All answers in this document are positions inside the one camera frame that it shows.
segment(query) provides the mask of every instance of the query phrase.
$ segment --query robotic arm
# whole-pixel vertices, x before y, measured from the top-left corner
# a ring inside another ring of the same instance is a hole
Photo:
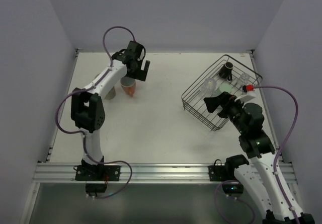
[[[273,168],[275,149],[262,130],[262,108],[255,103],[244,105],[240,98],[227,92],[218,97],[205,98],[204,101],[208,112],[211,113],[221,106],[222,111],[218,116],[228,118],[240,132],[240,146],[258,170],[263,183],[252,173],[249,162],[243,155],[227,158],[225,173],[226,177],[237,178],[248,190],[260,209],[263,224],[315,223],[312,215],[303,213],[292,196],[279,165],[276,170]]]
[[[76,180],[81,181],[118,181],[119,166],[104,166],[96,162],[104,162],[100,146],[100,128],[105,121],[102,98],[105,98],[114,85],[124,76],[145,81],[150,61],[145,62],[143,45],[130,41],[126,49],[112,55],[113,64],[105,68],[90,84],[85,86],[89,91],[75,88],[71,99],[71,118],[85,133],[87,153],[84,153],[82,164],[77,166]],[[104,185],[88,184],[86,192],[105,192]]]

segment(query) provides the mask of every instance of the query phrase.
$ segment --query white table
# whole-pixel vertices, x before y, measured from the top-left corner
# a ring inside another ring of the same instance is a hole
[[[129,163],[196,164],[244,154],[238,131],[229,122],[221,130],[210,129],[184,111],[182,93],[224,53],[148,53],[151,61],[146,82],[137,81],[133,98],[118,83],[116,97],[103,100],[106,120],[101,128],[101,148],[106,161]],[[246,53],[229,53],[253,69]],[[109,64],[105,53],[80,53],[69,92],[91,82]],[[263,107],[258,92],[253,102]],[[76,130],[67,100],[61,125]],[[272,139],[266,118],[263,129]],[[83,156],[80,134],[58,131],[50,162],[79,163]]]

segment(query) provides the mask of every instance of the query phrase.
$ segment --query beige cup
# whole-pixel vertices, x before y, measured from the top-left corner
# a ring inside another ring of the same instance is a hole
[[[123,77],[121,78],[121,86],[123,91],[128,94],[130,97],[133,97],[133,94],[135,92],[135,79],[132,79],[130,77]]]

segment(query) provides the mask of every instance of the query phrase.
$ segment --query gray wall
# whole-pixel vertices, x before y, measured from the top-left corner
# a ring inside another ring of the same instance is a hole
[[[316,223],[322,223],[321,5],[322,0],[284,0],[255,51],[264,85],[285,87],[298,99],[298,122],[284,156],[294,164],[305,207]],[[281,141],[294,104],[277,90],[265,90],[265,95]]]
[[[254,49],[283,0],[51,0],[74,47],[102,51],[102,34],[127,26],[149,51]],[[129,35],[111,32],[109,47]]]
[[[0,223],[18,223],[74,50],[49,0],[1,0]]]

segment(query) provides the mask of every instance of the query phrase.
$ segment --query black wire rack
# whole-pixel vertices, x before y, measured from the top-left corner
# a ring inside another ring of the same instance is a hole
[[[219,77],[218,72],[221,67],[226,62],[231,62],[233,64],[232,70],[232,81],[224,80]],[[199,76],[191,86],[182,94],[181,100],[185,110],[190,112],[193,116],[199,119],[203,124],[209,127],[212,131],[216,131],[224,127],[228,122],[228,119],[220,118],[217,114],[221,111],[220,108],[215,110],[213,113],[207,111],[207,107],[203,101],[205,95],[201,93],[201,87],[206,78],[213,78],[217,82],[217,88],[222,83],[227,83],[232,86],[231,94],[235,96],[240,96],[243,94],[241,89],[239,89],[236,84],[239,77],[247,73],[250,76],[249,84],[258,85],[263,80],[263,77],[257,72],[253,71],[243,63],[234,59],[230,55],[223,55],[214,64],[212,64],[205,72]]]

